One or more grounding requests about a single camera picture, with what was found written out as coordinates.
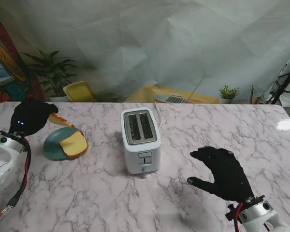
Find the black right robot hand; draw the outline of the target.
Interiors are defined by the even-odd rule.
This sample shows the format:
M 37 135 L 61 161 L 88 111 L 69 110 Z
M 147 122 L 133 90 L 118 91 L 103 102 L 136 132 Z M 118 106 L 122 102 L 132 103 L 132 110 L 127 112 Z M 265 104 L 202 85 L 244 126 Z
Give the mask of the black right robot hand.
M 214 182 L 211 183 L 192 176 L 187 179 L 190 185 L 226 201 L 243 203 L 254 197 L 244 169 L 232 152 L 206 146 L 190 152 L 190 155 L 202 161 L 214 177 Z

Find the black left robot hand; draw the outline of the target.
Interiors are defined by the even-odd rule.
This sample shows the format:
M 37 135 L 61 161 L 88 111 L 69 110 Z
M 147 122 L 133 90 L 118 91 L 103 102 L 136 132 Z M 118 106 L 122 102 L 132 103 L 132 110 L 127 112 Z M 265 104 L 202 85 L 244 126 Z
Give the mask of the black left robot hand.
M 36 99 L 24 100 L 14 109 L 9 133 L 22 137 L 33 135 L 45 126 L 52 113 L 58 113 L 54 104 Z

